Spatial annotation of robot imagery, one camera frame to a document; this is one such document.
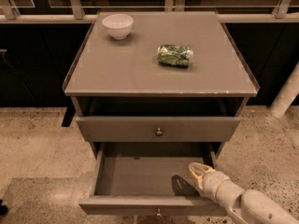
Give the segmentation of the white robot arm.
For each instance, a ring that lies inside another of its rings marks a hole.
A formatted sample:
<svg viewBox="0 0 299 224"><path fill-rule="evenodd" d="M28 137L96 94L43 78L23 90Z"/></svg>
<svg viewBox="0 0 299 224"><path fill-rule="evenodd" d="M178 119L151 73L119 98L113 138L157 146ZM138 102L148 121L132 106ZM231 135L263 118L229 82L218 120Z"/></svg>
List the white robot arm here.
<svg viewBox="0 0 299 224"><path fill-rule="evenodd" d="M198 162L188 168L200 194L222 206L234 224L299 224L266 195L242 189L225 173Z"/></svg>

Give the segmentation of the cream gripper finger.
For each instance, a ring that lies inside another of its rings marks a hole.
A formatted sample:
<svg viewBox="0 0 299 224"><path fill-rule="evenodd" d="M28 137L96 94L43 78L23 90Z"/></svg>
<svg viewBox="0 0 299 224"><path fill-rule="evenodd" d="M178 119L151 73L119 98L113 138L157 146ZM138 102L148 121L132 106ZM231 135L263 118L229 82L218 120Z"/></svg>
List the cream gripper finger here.
<svg viewBox="0 0 299 224"><path fill-rule="evenodd" d="M198 162L190 163L188 168L193 176L202 176L214 172L214 169L211 166Z"/></svg>
<svg viewBox="0 0 299 224"><path fill-rule="evenodd" d="M200 193L203 193L204 192L204 189L203 189L203 175L202 176L193 176L191 174L193 180L194 180L194 184L196 185L196 187L199 189L199 192Z"/></svg>

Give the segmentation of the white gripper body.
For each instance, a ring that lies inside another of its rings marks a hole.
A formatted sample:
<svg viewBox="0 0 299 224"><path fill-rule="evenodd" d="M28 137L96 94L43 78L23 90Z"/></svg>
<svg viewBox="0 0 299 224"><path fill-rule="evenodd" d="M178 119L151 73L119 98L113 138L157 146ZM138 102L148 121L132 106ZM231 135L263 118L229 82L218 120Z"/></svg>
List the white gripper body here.
<svg viewBox="0 0 299 224"><path fill-rule="evenodd" d="M202 190L213 202L223 207L231 207L244 193L244 189L220 171L207 173L202 179Z"/></svg>

